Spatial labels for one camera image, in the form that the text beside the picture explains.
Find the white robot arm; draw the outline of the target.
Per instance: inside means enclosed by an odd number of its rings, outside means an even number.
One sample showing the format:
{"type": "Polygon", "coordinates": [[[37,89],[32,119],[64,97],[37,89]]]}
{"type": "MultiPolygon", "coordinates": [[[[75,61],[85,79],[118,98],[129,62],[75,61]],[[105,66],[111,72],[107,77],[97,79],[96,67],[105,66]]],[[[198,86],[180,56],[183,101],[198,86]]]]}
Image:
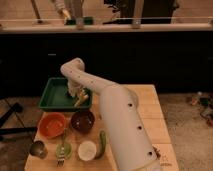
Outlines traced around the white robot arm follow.
{"type": "Polygon", "coordinates": [[[163,171],[138,113],[138,99],[128,88],[86,73],[84,62],[74,58],[63,64],[71,95],[85,87],[99,95],[100,114],[118,171],[163,171]]]}

